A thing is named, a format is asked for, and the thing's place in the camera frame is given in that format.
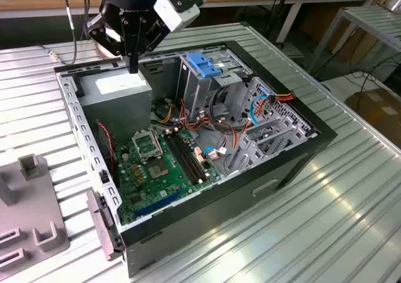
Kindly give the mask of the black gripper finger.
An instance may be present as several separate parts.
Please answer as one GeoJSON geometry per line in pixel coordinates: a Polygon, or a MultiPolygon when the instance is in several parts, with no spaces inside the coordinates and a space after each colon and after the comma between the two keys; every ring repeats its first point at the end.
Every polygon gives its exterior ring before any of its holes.
{"type": "Polygon", "coordinates": [[[119,12],[99,13],[86,23],[88,36],[96,41],[114,56],[121,56],[124,60],[127,71],[134,73],[134,52],[130,33],[123,23],[125,19],[119,12]],[[107,34],[106,28],[109,26],[120,40],[117,41],[107,34]]]}
{"type": "Polygon", "coordinates": [[[142,54],[153,51],[167,35],[167,26],[156,18],[141,18],[133,58],[133,72],[138,72],[138,59],[142,54]]]}

